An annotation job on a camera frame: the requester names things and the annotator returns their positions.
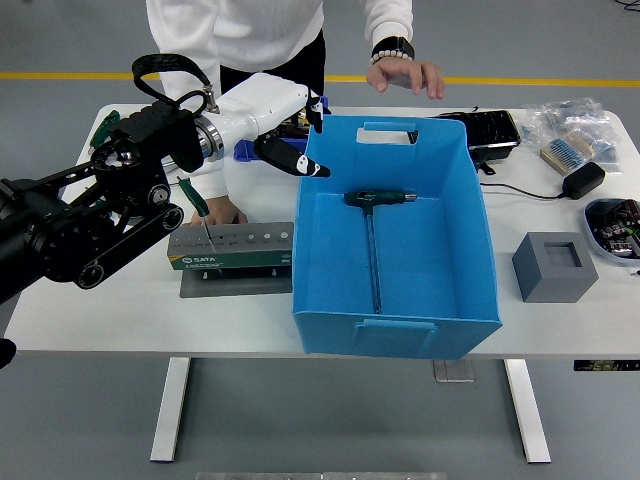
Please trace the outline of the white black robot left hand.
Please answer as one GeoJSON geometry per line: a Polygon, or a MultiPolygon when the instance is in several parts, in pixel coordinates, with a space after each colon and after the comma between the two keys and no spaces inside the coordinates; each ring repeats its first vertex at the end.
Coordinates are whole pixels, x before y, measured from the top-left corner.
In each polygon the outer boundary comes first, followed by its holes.
{"type": "Polygon", "coordinates": [[[201,131],[203,156],[219,160],[242,140],[254,143],[254,153],[264,162],[294,176],[326,178],[329,168],[298,151],[273,131],[284,120],[306,111],[316,133],[322,132],[324,108],[320,96],[307,86],[266,73],[256,73],[217,101],[216,113],[205,112],[201,131]]]}

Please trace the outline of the person's left hand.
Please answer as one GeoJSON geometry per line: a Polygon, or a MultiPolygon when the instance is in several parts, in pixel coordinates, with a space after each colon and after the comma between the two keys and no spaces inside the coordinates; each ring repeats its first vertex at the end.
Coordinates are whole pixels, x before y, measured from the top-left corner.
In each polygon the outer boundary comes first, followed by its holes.
{"type": "Polygon", "coordinates": [[[382,58],[368,68],[365,78],[379,93],[385,92],[390,85],[396,85],[411,90],[414,95],[425,90],[427,97],[432,100],[442,100],[445,96],[442,70],[431,62],[382,58]]]}

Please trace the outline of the person's right hand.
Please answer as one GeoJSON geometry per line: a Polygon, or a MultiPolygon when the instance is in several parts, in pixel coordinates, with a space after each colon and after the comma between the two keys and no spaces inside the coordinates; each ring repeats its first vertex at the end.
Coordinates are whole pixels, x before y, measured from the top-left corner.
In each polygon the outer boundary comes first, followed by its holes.
{"type": "Polygon", "coordinates": [[[246,224],[247,216],[229,199],[228,196],[210,198],[205,200],[209,214],[200,217],[194,212],[191,225],[219,225],[219,224],[246,224]]]}

